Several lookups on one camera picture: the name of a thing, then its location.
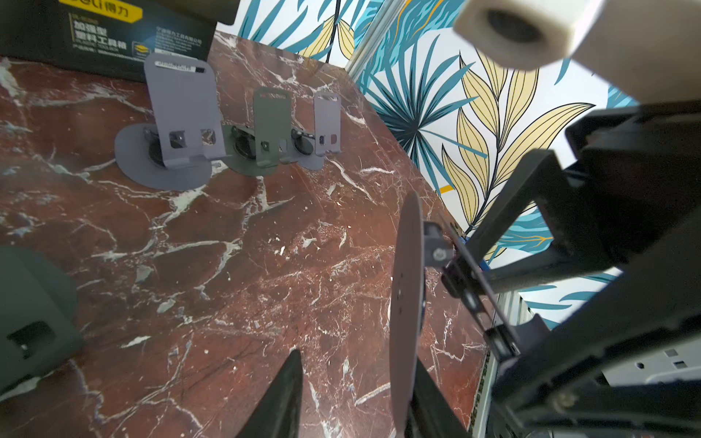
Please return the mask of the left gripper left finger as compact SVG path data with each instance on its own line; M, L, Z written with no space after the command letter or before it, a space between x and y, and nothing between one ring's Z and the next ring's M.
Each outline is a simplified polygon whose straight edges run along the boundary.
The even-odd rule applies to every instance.
M237 438L299 436L303 394L300 350L292 350Z

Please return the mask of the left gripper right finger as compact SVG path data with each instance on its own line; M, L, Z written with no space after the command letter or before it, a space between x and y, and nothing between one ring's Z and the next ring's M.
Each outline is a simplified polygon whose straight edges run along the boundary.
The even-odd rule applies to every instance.
M407 436L470 437L420 360L416 363L414 391L407 417Z

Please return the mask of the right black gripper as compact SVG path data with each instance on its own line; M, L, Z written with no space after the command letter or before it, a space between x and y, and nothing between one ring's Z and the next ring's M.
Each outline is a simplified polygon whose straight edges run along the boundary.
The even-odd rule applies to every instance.
M594 111L575 156L527 153L467 241L482 259L529 204L549 246L471 278L480 293L599 279L566 321L521 348L492 389L498 432L697 437L700 381L615 383L613 368L700 336L700 109Z

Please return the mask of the lavender stand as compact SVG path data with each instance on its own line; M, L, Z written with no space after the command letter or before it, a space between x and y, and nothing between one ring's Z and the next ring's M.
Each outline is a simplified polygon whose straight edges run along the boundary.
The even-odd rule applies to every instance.
M390 315L390 384L392 420L407 436L407 417L414 391L419 341L425 318L425 271L441 271L445 288L476 320L489 313L482 302L498 303L487 282L489 269L469 253L451 226L427 221L418 193L403 201L394 250Z
M292 162L319 171L325 158L341 152L341 98L338 94L320 91L314 95L314 133L292 128Z
M116 136L120 170L159 191L184 192L209 182L212 162L226 157L223 117L212 67L195 58L153 53L144 61L154 124Z

